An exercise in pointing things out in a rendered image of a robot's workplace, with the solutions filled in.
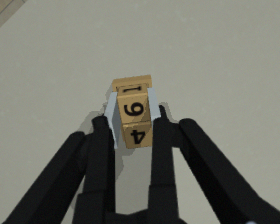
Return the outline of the tan wooden tray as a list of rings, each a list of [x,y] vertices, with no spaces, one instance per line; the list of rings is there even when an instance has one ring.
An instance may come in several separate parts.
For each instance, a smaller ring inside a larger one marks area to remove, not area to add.
[[[122,86],[130,86],[130,85],[138,85],[138,84],[146,84],[147,88],[152,87],[152,79],[150,75],[143,75],[143,76],[136,76],[136,77],[128,77],[128,78],[120,78],[120,79],[113,79],[112,87],[113,92],[118,92],[119,87]],[[123,142],[125,142],[122,123],[121,123],[121,133]]]

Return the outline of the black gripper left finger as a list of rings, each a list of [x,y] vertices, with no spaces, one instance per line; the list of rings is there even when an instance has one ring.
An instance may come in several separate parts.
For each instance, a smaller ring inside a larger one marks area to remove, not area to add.
[[[84,176],[72,224],[105,224],[105,212],[116,213],[117,93],[111,92],[105,113],[92,119],[92,133],[76,131],[66,139],[2,224],[61,224]]]

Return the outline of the tan wooden number cube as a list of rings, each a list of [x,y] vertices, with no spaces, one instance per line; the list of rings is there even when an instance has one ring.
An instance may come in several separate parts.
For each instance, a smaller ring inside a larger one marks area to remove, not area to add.
[[[116,99],[122,124],[151,120],[146,84],[119,87]]]
[[[151,120],[122,124],[122,129],[127,149],[152,146]]]

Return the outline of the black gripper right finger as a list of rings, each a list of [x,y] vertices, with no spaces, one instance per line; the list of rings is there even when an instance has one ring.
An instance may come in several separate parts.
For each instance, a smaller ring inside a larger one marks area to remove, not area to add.
[[[180,148],[220,224],[280,224],[280,211],[255,192],[197,122],[170,122],[155,88],[147,90],[153,133],[147,224],[180,224],[172,147]]]

